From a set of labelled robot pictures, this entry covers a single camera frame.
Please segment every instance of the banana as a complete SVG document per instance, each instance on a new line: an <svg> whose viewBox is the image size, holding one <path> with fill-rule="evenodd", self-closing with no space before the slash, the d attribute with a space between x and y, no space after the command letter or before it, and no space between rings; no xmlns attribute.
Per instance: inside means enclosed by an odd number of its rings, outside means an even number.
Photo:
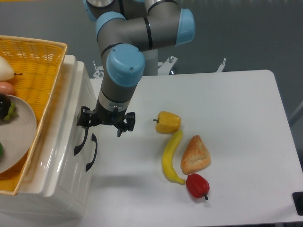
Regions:
<svg viewBox="0 0 303 227"><path fill-rule="evenodd" d="M169 181L173 183L179 183L181 185L185 185L185 180L177 175L172 165L172 158L174 156L177 146L179 145L182 139L182 136L183 136L183 131L179 130L173 134L172 138L167 143L162 155L162 169L165 177Z"/></svg>

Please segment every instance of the white plate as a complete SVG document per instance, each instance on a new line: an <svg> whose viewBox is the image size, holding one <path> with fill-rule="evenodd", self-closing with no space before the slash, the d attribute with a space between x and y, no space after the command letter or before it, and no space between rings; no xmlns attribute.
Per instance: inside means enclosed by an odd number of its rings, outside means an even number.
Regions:
<svg viewBox="0 0 303 227"><path fill-rule="evenodd" d="M0 120L0 143L3 155L0 157L0 173L15 165L27 152L36 134L36 116L24 100L9 96L16 104L18 117L9 123Z"/></svg>

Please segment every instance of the yellow basket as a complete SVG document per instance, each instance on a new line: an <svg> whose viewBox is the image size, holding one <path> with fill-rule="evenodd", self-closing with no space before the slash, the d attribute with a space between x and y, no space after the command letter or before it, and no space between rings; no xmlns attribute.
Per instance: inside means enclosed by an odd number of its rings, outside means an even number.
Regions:
<svg viewBox="0 0 303 227"><path fill-rule="evenodd" d="M34 141L22 159L0 174L0 194L16 195L30 166L45 116L58 80L67 44L41 39L0 35L0 56L15 73L8 82L15 88L15 96L25 100L34 110L37 130Z"/></svg>

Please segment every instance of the red bell pepper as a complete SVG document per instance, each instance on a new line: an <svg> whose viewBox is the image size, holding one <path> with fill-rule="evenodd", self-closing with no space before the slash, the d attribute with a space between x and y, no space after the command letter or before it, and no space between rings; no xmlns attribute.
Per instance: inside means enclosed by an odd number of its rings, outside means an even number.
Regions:
<svg viewBox="0 0 303 227"><path fill-rule="evenodd" d="M186 186L190 194L195 198L205 197L208 200L209 183L199 174L188 175Z"/></svg>

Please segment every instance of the blue joint cap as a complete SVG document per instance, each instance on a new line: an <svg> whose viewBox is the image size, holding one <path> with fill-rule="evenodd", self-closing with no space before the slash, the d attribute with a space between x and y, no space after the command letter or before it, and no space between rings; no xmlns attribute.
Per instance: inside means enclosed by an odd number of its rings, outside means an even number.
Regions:
<svg viewBox="0 0 303 227"><path fill-rule="evenodd" d="M97 22L96 22L96 36L97 36L97 41L98 41L98 33L99 33L100 29L102 28L102 26L103 26L106 22L108 22L108 21L110 21L110 20L112 20L112 19L116 19L116 18L122 18L122 19L126 20L125 17L124 17L121 13L116 13L116 12L112 12L112 11L111 11L111 12L104 13L104 14L102 14L102 15L98 18L98 20L97 20Z"/></svg>
<svg viewBox="0 0 303 227"><path fill-rule="evenodd" d="M176 46L193 41L196 33L195 19L189 9L181 9Z"/></svg>
<svg viewBox="0 0 303 227"><path fill-rule="evenodd" d="M86 10L86 13L87 13L87 16L89 17L89 19L91 21L97 21L97 18L95 18L95 16L92 14L92 12L90 11L89 9L89 6L87 4L87 1L86 0L83 0L83 5L84 5L84 8Z"/></svg>
<svg viewBox="0 0 303 227"><path fill-rule="evenodd" d="M139 49L130 44L119 44L107 57L109 77L122 87L136 86L144 71L145 58Z"/></svg>

